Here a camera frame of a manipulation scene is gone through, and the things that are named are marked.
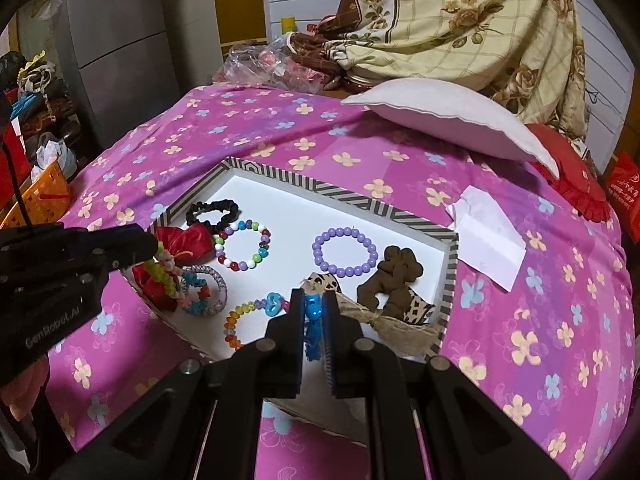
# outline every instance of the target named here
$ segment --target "screw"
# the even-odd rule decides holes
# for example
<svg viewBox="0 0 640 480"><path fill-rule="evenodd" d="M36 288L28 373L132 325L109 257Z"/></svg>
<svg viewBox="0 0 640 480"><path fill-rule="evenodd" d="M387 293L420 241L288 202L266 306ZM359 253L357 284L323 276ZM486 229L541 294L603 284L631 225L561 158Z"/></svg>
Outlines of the screw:
<svg viewBox="0 0 640 480"><path fill-rule="evenodd" d="M443 372L445 370L449 370L451 363L446 357L436 356L429 361L431 368L437 370L439 372Z"/></svg>
<svg viewBox="0 0 640 480"><path fill-rule="evenodd" d="M255 347L260 352L271 352L274 348L276 348L276 342L268 337L263 337L262 339L258 339L258 341L255 343Z"/></svg>
<svg viewBox="0 0 640 480"><path fill-rule="evenodd" d="M368 337L356 339L356 342L353 345L356 347L356 350L360 350L361 352L371 352L376 346L376 344Z"/></svg>
<svg viewBox="0 0 640 480"><path fill-rule="evenodd" d="M185 375L191 375L200 370L200 361L197 359L187 359L180 363L180 371Z"/></svg>

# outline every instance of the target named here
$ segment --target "beige floral comforter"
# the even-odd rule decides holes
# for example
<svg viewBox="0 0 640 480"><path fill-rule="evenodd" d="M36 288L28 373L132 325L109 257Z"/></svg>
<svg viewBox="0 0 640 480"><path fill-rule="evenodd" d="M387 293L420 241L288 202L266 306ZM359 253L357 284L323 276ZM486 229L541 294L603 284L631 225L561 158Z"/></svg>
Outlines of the beige floral comforter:
<svg viewBox="0 0 640 480"><path fill-rule="evenodd" d="M331 59L361 76L453 81L584 138L574 0L341 0L322 33Z"/></svg>

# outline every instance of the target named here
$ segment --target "pink floral bedspread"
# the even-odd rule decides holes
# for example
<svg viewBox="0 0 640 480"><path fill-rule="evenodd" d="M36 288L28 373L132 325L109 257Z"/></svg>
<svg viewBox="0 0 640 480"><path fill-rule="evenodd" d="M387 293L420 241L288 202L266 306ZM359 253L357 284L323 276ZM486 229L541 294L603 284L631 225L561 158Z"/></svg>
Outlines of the pink floral bedspread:
<svg viewBox="0 0 640 480"><path fill-rule="evenodd" d="M507 294L463 262L443 346L576 479L615 443L634 376L630 280L616 218L593 224L532 170L383 121L338 100L273 89L196 88L107 150L74 183L63 219L146 227L227 155L370 194L447 225L444 205L487 190L527 242ZM48 395L76 449L191 355L112 275L102 313L50 351ZM256 478L363 479L366 450L265 408Z"/></svg>

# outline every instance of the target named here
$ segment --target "floral blanket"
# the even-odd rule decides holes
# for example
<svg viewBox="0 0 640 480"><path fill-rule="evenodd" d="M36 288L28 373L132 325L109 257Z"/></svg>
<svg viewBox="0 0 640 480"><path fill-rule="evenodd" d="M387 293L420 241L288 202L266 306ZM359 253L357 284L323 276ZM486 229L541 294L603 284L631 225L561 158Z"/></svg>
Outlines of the floral blanket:
<svg viewBox="0 0 640 480"><path fill-rule="evenodd" d="M331 59L373 79L479 91L523 123L584 139L584 43L574 0L341 0L319 27Z"/></svg>
<svg viewBox="0 0 640 480"><path fill-rule="evenodd" d="M215 85L194 89L86 168L63 221L92 230L148 226L228 155L370 194L444 225L444 205L466 186L489 192L527 242L526 257L508 294L458 264L442 352L572 478L591 476L624 427L635 373L630 280L615 215L587 222L528 167L480 158L338 100ZM77 449L193 353L112 274L100 315L49 355L47 394ZM265 408L258 480L366 473L361 446Z"/></svg>

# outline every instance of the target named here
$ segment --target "orange basket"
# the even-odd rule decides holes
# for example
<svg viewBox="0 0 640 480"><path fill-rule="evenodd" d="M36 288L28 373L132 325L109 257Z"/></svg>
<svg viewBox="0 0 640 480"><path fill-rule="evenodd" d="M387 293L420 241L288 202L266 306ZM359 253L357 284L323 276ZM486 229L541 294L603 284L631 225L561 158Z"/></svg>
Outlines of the orange basket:
<svg viewBox="0 0 640 480"><path fill-rule="evenodd" d="M32 224L51 224L60 220L69 209L71 190L57 161L49 164L42 174L22 194ZM5 227L26 225L15 203L0 224Z"/></svg>

